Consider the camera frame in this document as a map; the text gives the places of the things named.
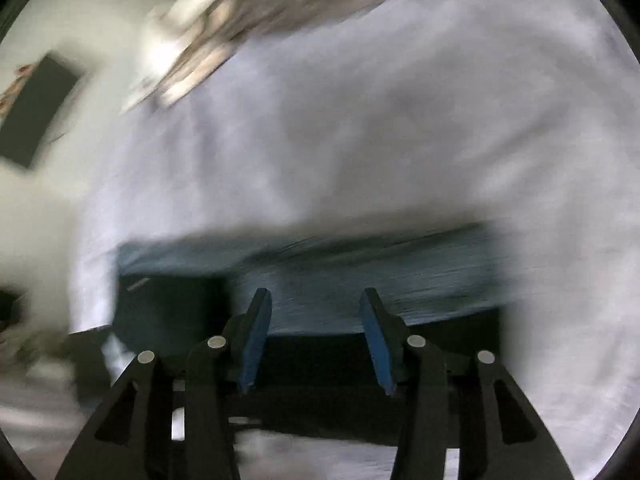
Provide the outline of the black pants patterned waistband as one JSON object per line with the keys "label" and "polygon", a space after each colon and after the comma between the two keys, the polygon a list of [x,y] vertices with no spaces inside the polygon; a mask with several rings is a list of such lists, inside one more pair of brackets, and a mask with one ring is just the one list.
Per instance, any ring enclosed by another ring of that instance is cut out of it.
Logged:
{"label": "black pants patterned waistband", "polygon": [[288,434],[396,440],[401,400],[378,384],[358,315],[367,288],[446,353],[452,378],[473,353],[501,349],[500,257],[480,224],[431,235],[127,244],[116,283],[113,334],[174,370],[269,290],[264,353],[230,413]]}

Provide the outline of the cluttered items on floor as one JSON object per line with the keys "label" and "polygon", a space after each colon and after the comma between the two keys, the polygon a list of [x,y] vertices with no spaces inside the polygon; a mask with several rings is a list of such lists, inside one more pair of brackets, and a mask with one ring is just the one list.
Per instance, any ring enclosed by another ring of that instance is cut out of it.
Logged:
{"label": "cluttered items on floor", "polygon": [[110,388],[102,354],[105,330],[69,334],[26,320],[26,294],[1,289],[1,370],[58,390],[70,389],[85,402]]}

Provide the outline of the light grey bed cover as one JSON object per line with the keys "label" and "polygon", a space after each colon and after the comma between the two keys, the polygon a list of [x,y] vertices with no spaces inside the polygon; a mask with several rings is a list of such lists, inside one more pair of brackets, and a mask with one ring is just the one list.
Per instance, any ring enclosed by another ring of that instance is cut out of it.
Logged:
{"label": "light grey bed cover", "polygon": [[598,0],[382,0],[257,35],[143,102],[89,193],[76,333],[111,325],[127,244],[431,235],[480,224],[501,349],[578,479],[639,407],[639,65]]}

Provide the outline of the beige crumpled blanket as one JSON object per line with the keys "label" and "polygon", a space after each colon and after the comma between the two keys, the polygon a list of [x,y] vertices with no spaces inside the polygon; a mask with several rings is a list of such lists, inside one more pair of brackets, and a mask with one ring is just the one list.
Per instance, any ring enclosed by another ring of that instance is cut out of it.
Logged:
{"label": "beige crumpled blanket", "polygon": [[232,58],[250,36],[338,21],[382,0],[175,0],[143,22],[136,74],[122,107],[170,107]]}

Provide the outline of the dark wall-mounted screen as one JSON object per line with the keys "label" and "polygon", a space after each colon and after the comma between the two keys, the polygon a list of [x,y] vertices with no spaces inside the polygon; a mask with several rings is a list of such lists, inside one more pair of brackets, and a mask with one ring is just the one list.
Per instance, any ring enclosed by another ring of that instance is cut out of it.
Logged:
{"label": "dark wall-mounted screen", "polygon": [[20,66],[1,95],[1,156],[32,166],[58,109],[72,94],[81,72],[53,52]]}

